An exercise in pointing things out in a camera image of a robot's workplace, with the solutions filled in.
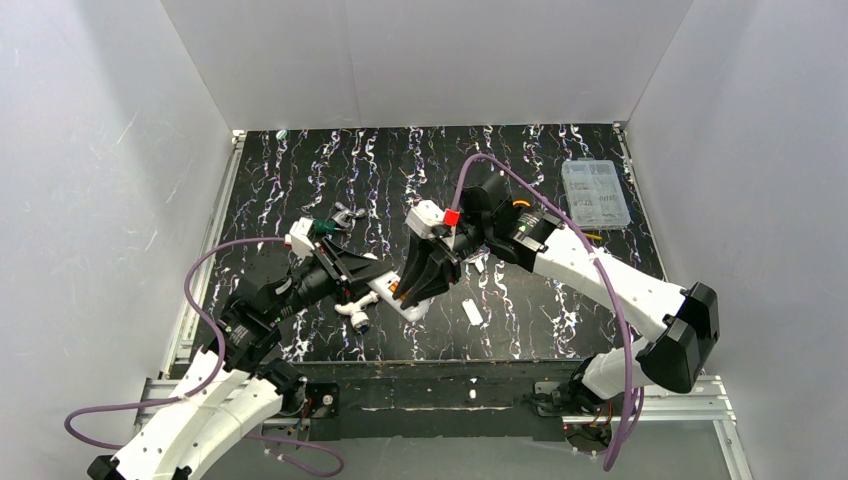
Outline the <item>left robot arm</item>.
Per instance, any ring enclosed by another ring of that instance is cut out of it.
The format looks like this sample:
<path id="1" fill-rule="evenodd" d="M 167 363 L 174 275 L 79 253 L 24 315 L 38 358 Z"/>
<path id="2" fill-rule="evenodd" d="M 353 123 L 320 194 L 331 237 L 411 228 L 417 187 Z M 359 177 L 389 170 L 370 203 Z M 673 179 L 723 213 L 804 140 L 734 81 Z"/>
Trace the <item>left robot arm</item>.
<path id="1" fill-rule="evenodd" d="M 282 279 L 240 285 L 213 319 L 184 293 L 214 338 L 164 399 L 136 403 L 156 411 L 125 445 L 96 457 L 92 479 L 200 479 L 240 440 L 278 413 L 307 410 L 308 379 L 283 359 L 263 360 L 281 340 L 283 321 L 332 298 L 354 328 L 367 326 L 363 307 L 384 301 L 405 320 L 427 313 L 427 300 L 411 300 L 400 276 L 372 255 L 348 251 L 329 239 L 287 234 L 281 243 L 302 262 Z"/>

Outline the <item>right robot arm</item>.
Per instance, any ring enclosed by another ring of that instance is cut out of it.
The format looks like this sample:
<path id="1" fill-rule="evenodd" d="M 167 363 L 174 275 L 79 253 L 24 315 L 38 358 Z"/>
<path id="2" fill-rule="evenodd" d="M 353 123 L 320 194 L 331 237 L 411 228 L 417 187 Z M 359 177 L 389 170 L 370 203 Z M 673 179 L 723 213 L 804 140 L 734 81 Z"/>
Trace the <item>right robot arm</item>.
<path id="1" fill-rule="evenodd" d="M 461 262 L 487 247 L 506 263 L 623 313 L 639 339 L 630 348 L 586 360 L 562 387 L 564 399 L 598 405 L 628 387 L 646 385 L 689 393 L 718 341 L 718 298 L 712 288 L 664 282 L 585 245 L 562 220 L 517 204 L 497 173 L 463 187 L 457 209 L 442 211 L 422 201 L 406 223 L 411 229 L 407 263 L 392 289 L 404 309 L 448 291 L 459 280 Z"/>

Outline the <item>white remote battery cover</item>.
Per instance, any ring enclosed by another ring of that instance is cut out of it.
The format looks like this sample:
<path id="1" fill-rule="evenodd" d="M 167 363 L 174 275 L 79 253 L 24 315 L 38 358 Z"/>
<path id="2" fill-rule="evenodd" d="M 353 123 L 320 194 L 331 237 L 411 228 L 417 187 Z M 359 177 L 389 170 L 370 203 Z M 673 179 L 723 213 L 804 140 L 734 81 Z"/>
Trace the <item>white remote battery cover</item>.
<path id="1" fill-rule="evenodd" d="M 483 316 L 472 299 L 467 299 L 462 302 L 462 309 L 472 326 L 481 326 L 484 323 Z"/>

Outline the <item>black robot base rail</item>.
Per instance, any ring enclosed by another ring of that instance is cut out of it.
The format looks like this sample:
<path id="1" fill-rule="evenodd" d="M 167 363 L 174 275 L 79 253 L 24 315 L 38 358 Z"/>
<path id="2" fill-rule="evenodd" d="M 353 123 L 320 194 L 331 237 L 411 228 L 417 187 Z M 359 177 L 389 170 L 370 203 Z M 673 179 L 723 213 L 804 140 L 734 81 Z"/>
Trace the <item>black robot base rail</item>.
<path id="1" fill-rule="evenodd" d="M 566 382 L 577 360 L 297 362 L 307 379 L 313 441 L 524 437 L 562 441 L 578 416 L 523 402 Z"/>

